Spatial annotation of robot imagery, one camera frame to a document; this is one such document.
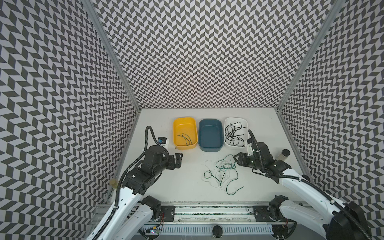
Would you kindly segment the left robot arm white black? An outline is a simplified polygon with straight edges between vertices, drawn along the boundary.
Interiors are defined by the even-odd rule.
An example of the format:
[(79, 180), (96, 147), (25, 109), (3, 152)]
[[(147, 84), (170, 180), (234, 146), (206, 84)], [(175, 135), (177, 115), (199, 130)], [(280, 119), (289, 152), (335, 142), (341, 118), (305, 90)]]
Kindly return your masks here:
[(122, 173), (115, 200), (89, 240), (130, 240), (146, 223), (160, 218), (161, 201), (145, 193), (164, 170), (181, 168), (183, 154), (170, 155), (165, 137), (153, 138), (155, 144), (149, 146), (149, 135), (155, 135), (150, 126), (145, 129), (143, 152)]

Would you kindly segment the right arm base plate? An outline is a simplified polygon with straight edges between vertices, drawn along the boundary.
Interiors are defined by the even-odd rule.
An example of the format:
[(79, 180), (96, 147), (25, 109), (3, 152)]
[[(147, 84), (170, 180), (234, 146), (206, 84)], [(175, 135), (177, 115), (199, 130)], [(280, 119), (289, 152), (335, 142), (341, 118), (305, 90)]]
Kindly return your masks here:
[(274, 220), (270, 216), (269, 211), (270, 206), (252, 206), (253, 209), (253, 215), (255, 217), (256, 222), (273, 222)]

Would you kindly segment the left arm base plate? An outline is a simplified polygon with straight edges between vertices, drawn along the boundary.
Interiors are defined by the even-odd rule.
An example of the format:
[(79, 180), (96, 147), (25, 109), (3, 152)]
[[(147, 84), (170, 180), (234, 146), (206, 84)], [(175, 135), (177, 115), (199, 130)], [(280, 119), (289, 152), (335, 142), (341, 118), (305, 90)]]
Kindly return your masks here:
[(175, 219), (175, 210), (176, 206), (173, 205), (161, 206), (157, 221), (165, 223), (173, 222)]

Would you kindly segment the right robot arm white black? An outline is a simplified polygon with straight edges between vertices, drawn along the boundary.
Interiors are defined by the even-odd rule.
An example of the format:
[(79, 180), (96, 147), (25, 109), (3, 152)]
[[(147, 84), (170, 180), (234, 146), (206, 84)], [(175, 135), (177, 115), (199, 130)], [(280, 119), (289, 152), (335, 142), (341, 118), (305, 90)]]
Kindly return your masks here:
[(283, 195), (276, 196), (269, 203), (269, 216), (273, 221), (293, 220), (326, 240), (372, 239), (365, 212), (359, 205), (331, 196), (285, 161), (275, 160), (268, 146), (258, 142), (251, 130), (248, 132), (247, 152), (235, 155), (236, 163), (291, 190), (312, 207), (310, 210)]

